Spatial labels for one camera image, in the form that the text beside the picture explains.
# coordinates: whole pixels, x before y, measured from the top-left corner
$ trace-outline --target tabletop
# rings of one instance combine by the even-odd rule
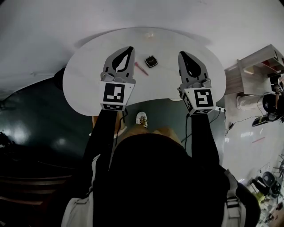
[[[199,58],[208,71],[216,101],[226,89],[225,72],[219,59],[206,47],[187,36],[173,31],[136,27],[101,35],[78,49],[68,62],[63,76],[63,91],[69,105],[78,113],[97,116],[100,74],[107,57],[120,48],[133,46],[135,61],[149,74],[137,67],[133,79],[136,85],[127,105],[161,98],[179,98],[181,84],[178,54],[186,51]],[[145,59],[154,56],[158,65],[149,68]]]

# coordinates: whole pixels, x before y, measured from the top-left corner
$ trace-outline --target small black device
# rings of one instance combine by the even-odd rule
[[[158,65],[158,61],[154,56],[150,56],[150,57],[146,58],[145,62],[146,62],[147,66],[149,68],[152,68],[152,67]]]

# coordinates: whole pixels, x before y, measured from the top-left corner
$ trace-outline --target person's arm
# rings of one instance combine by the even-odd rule
[[[278,104],[278,100],[279,100],[279,94],[276,93],[276,94],[275,94],[275,104],[276,104],[276,105],[275,105],[275,108],[276,108],[276,110],[278,109],[278,105],[277,105],[277,104]]]

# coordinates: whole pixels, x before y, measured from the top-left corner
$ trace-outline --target red pen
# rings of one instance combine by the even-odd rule
[[[145,73],[147,76],[149,76],[149,74],[138,64],[138,62],[134,63],[135,66],[138,67],[138,69],[140,69],[143,73]]]

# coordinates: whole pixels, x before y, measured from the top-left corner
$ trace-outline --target white sneaker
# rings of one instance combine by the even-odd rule
[[[142,125],[146,129],[148,129],[148,119],[145,112],[139,112],[136,115],[136,124]]]

